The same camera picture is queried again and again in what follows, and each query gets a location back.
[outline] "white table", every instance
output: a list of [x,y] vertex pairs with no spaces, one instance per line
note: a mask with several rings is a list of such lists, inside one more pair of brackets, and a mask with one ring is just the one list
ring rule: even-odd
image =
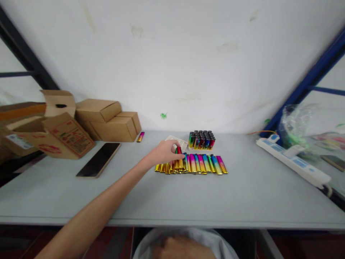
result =
[[[44,158],[0,188],[0,223],[65,224],[168,135],[188,139],[186,132],[146,131],[141,143],[122,143],[98,179],[75,175],[102,142],[80,160]],[[345,213],[254,138],[215,135],[212,153],[222,156],[228,175],[151,169],[109,225],[345,230]]]

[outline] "stain on wall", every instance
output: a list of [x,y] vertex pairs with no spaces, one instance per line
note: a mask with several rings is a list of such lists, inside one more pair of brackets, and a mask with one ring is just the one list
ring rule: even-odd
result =
[[199,92],[186,94],[185,98],[176,98],[175,101],[178,103],[190,103],[193,101],[201,101],[202,97]]
[[219,53],[229,53],[238,51],[238,42],[229,41],[217,47]]
[[253,14],[252,14],[252,16],[251,16],[251,18],[250,18],[250,22],[253,22],[253,21],[255,21],[257,18],[258,18],[258,14],[259,14],[259,10],[256,10]]
[[93,19],[92,19],[92,16],[90,14],[89,8],[87,7],[87,4],[84,2],[79,2],[79,4],[82,8],[83,14],[85,15],[86,21],[92,30],[92,33],[96,34],[97,28],[96,28],[95,23],[93,22]]
[[130,24],[130,31],[131,31],[134,38],[145,37],[144,28],[141,26],[134,26],[134,25]]

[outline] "open cardboard box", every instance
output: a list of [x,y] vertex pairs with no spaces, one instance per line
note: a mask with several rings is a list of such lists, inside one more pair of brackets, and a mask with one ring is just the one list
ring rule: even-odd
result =
[[38,149],[7,129],[7,125],[32,117],[43,116],[45,103],[25,102],[0,107],[0,146],[18,156],[26,156]]
[[27,118],[10,124],[7,128],[51,157],[81,158],[95,143],[73,118],[73,95],[60,90],[41,92],[47,104],[45,116]]

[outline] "small cardboard box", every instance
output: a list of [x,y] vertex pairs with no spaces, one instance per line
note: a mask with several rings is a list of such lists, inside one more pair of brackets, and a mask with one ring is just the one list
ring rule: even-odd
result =
[[27,118],[7,125],[7,128],[51,157],[79,159],[95,143],[73,118],[73,95],[59,90],[41,92],[47,103],[45,117]]
[[135,130],[137,134],[141,132],[141,125],[138,117],[138,113],[136,112],[120,112],[117,117],[130,117],[134,123]]
[[86,99],[77,103],[77,118],[81,121],[106,123],[120,112],[118,101]]
[[32,116],[44,115],[45,103],[18,103],[0,107],[0,138],[3,148],[18,156],[38,151],[36,147],[7,129],[7,125]]
[[91,122],[91,124],[103,141],[133,142],[137,138],[130,117],[115,117],[107,123]]

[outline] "white power strip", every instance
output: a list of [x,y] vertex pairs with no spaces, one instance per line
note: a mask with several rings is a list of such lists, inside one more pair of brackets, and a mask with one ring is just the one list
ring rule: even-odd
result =
[[256,144],[269,152],[275,158],[282,161],[312,185],[323,189],[322,185],[327,184],[331,177],[316,167],[308,164],[303,159],[297,157],[296,155],[303,150],[299,145],[292,146],[288,150],[275,144],[279,140],[278,135],[271,135],[268,139],[261,138],[256,141]]

